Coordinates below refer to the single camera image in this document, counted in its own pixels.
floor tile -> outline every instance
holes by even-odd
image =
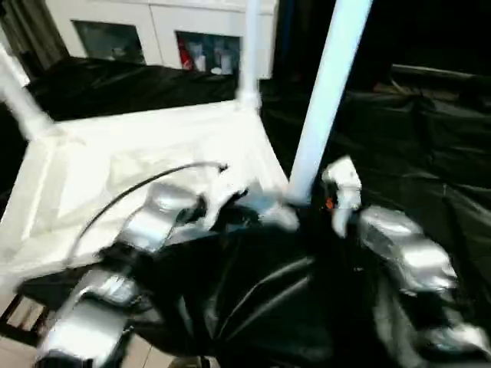
[[[160,350],[152,347],[145,363],[145,368],[167,368],[173,359],[174,357],[172,355],[162,353]]]
[[[0,338],[0,350],[9,351],[28,360],[33,360],[36,356],[36,349],[34,347],[10,340],[7,337]]]
[[[0,366],[12,368],[32,368],[34,358],[28,359],[10,350],[0,349]]]
[[[128,352],[123,361],[122,368],[143,368],[147,361],[151,345],[144,339],[135,335],[130,342]]]
[[[36,305],[34,301],[23,297],[21,303],[15,308],[14,313],[8,319],[8,324],[14,327],[20,327],[26,320],[28,320],[32,313],[32,308]]]

black cable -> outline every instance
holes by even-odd
[[[65,260],[64,266],[65,268],[69,268],[70,265],[72,264],[72,261],[75,258],[75,252],[78,249],[78,244],[80,243],[80,240],[84,237],[84,235],[89,231],[89,229],[94,225],[94,223],[101,218],[101,216],[106,213],[109,209],[111,209],[116,203],[118,203],[121,199],[129,195],[130,193],[134,192],[135,190],[141,188],[142,186],[145,186],[146,184],[153,182],[157,179],[160,179],[164,176],[174,174],[178,171],[185,170],[185,169],[190,169],[192,167],[203,167],[203,166],[214,166],[217,167],[220,172],[223,170],[227,169],[227,165],[223,165],[222,163],[217,163],[217,162],[198,162],[198,163],[188,163],[186,165],[181,165],[178,167],[175,167],[173,169],[168,169],[166,171],[160,172],[154,176],[151,176],[148,179],[145,179],[142,182],[139,182],[135,184],[134,186],[131,186],[130,188],[126,189],[124,192],[120,193],[117,195],[114,199],[112,199],[109,203],[107,203],[82,229],[78,237],[75,239],[74,244],[71,246],[70,251],[68,252],[68,256]]]

white metal pole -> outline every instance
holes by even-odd
[[[372,0],[337,0],[293,164],[288,197],[308,203]]]
[[[22,134],[27,140],[32,140],[49,128],[52,121],[35,103],[29,92],[22,88],[15,75],[15,66],[0,44],[0,96],[5,99],[17,119]]]
[[[245,8],[245,34],[241,40],[238,99],[243,107],[259,108],[257,55],[260,1],[248,0]]]

white cabinet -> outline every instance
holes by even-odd
[[[91,0],[46,0],[72,56],[162,64],[150,8]]]
[[[262,0],[257,72],[272,74],[278,0]],[[247,0],[46,0],[71,55],[238,71]]]

tile floor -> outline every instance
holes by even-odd
[[[0,295],[0,315],[12,300],[13,295]],[[40,313],[38,304],[23,300],[8,322],[14,326],[33,324]],[[30,368],[34,362],[36,349],[0,336],[0,366]],[[135,336],[129,347],[123,368],[167,368],[173,357],[160,352],[141,337]]]

